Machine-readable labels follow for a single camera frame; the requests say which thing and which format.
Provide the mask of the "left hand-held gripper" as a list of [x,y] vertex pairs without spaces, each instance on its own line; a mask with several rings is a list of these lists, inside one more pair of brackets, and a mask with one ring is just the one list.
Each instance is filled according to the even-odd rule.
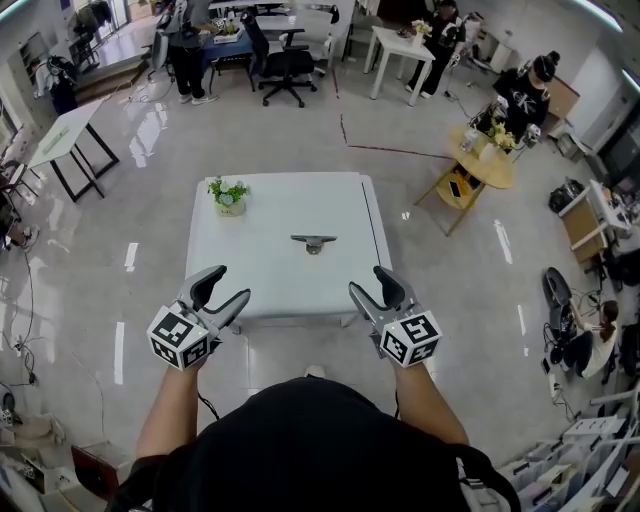
[[216,265],[193,274],[177,299],[160,308],[146,331],[155,356],[185,371],[214,353],[221,344],[222,329],[235,321],[251,298],[251,290],[244,289],[217,309],[206,307],[226,271],[225,265]]

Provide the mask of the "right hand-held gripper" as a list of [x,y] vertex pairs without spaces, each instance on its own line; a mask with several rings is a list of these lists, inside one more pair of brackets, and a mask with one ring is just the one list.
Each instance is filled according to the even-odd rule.
[[375,266],[374,275],[382,288],[383,304],[378,305],[357,283],[348,285],[357,311],[372,326],[372,340],[381,358],[389,358],[403,368],[433,356],[443,333],[431,311],[394,320],[394,313],[408,313],[419,307],[412,286],[393,270]]

